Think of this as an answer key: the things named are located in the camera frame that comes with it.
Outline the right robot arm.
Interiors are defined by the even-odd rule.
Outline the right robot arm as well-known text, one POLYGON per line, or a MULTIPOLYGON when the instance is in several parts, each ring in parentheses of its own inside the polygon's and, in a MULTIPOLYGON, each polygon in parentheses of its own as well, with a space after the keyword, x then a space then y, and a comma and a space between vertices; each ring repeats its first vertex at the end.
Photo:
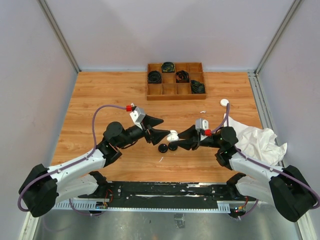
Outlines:
POLYGON ((216 131, 192 125, 179 133, 169 147, 195 151, 199 147, 216 148, 220 166, 236 171, 227 181, 226 193, 232 200, 242 196, 268 203, 287 220, 297 222, 309 210, 320 206, 320 196, 293 165, 280 167, 252 159, 236 147, 238 138, 231 126, 216 131))

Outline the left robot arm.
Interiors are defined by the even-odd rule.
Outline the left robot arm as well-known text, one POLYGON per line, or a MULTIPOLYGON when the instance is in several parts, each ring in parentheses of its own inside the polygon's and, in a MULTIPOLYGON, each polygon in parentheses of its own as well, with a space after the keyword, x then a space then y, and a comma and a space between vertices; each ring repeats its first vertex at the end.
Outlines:
POLYGON ((158 144, 170 134, 169 130, 155 128, 161 123, 162 119, 149 115, 127 129, 120 122, 113 121, 106 127, 101 142, 95 142, 89 152, 50 167, 36 165, 18 191, 18 208, 37 218, 66 199, 90 194, 96 198, 103 197, 107 193, 107 185, 91 172, 113 164, 122 156, 122 149, 133 146, 140 139, 158 144))

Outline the white charging case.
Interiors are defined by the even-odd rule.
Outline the white charging case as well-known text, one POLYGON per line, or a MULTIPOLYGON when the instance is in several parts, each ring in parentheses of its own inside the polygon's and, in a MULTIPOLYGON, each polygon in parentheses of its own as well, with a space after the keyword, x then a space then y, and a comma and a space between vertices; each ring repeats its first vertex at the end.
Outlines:
POLYGON ((178 141, 178 132, 176 130, 170 130, 170 133, 167 135, 166 140, 170 143, 178 141))
POLYGON ((222 107, 227 107, 227 105, 228 105, 229 103, 230 103, 229 100, 226 99, 226 98, 223 98, 223 99, 220 100, 220 105, 221 105, 222 107))

